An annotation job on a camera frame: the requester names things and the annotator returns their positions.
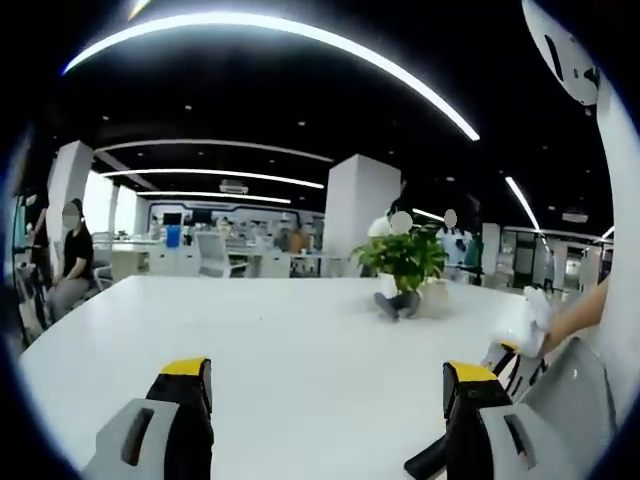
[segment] seated woman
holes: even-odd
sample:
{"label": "seated woman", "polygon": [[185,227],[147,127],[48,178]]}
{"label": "seated woman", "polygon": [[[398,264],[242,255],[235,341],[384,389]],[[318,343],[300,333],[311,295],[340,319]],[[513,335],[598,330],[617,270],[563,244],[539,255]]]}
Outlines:
{"label": "seated woman", "polygon": [[53,323],[71,311],[73,305],[89,290],[92,279],[93,242],[82,213],[82,201],[71,200],[62,210],[62,223],[69,229],[64,240],[64,253],[58,273],[49,290],[47,307]]}

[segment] white shirt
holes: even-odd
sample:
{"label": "white shirt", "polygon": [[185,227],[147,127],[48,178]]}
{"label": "white shirt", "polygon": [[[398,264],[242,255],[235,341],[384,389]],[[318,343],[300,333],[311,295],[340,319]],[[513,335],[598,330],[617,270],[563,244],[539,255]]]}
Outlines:
{"label": "white shirt", "polygon": [[391,222],[385,215],[384,217],[376,218],[369,227],[368,235],[370,237],[386,237],[392,235],[393,229],[391,228]]}
{"label": "white shirt", "polygon": [[462,240],[462,243],[465,245],[465,247],[468,248],[471,240],[473,240],[471,233],[464,232],[463,234],[460,230],[457,229],[449,229],[449,231],[445,233],[444,228],[441,228],[440,230],[438,230],[438,233],[436,233],[436,238],[440,240],[440,244],[442,245],[442,248],[444,248],[444,251],[448,256],[448,259],[445,262],[447,265],[459,265],[461,263],[464,263],[464,257],[466,256],[467,252],[463,252],[462,250],[460,250],[456,246],[456,242],[458,240]]}

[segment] window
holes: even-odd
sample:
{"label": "window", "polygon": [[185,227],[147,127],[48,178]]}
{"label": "window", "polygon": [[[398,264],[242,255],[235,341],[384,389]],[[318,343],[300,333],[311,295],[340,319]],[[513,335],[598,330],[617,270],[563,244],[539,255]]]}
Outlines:
{"label": "window", "polygon": [[127,187],[118,190],[118,205],[116,207],[115,233],[124,231],[133,235],[136,225],[136,204],[138,195]]}
{"label": "window", "polygon": [[87,228],[91,233],[109,230],[109,208],[113,182],[108,178],[89,172],[84,190],[83,208]]}

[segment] computer monitor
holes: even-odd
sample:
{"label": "computer monitor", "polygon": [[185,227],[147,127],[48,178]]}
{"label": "computer monitor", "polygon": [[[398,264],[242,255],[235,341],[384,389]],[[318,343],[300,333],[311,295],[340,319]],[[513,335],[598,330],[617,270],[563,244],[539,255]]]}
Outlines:
{"label": "computer monitor", "polygon": [[193,223],[206,223],[210,225],[211,222],[211,210],[204,208],[196,208],[193,210]]}
{"label": "computer monitor", "polygon": [[167,225],[181,225],[182,214],[181,213],[165,213],[162,215],[162,224]]}

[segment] black ceiling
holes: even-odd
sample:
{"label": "black ceiling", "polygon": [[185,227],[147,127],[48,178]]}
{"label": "black ceiling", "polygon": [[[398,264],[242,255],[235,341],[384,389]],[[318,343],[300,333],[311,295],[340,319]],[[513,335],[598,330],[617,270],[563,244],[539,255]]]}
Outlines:
{"label": "black ceiling", "polygon": [[[400,1],[390,10],[388,2],[345,0],[152,0],[131,24],[210,10],[282,16],[361,43],[432,87],[480,140],[470,141],[395,78],[333,47],[256,28],[193,27],[125,42],[62,77],[46,115],[55,144],[79,138],[99,149],[141,140],[215,139],[300,150],[336,162],[360,153],[401,169],[411,203],[429,212],[442,215],[452,199],[468,192],[480,200],[484,221],[528,227],[504,181],[510,175],[542,228],[598,235],[612,225],[595,115],[573,101],[547,69],[520,2]],[[112,12],[96,38],[125,28],[124,13]],[[220,145],[109,153],[134,169],[215,168],[324,184],[333,166]],[[99,162],[96,168],[110,170]],[[218,191],[220,180],[143,177],[161,190],[180,191]],[[251,195],[324,210],[323,190],[263,180],[247,185]],[[562,220],[562,211],[572,207],[589,214],[585,225]]]}

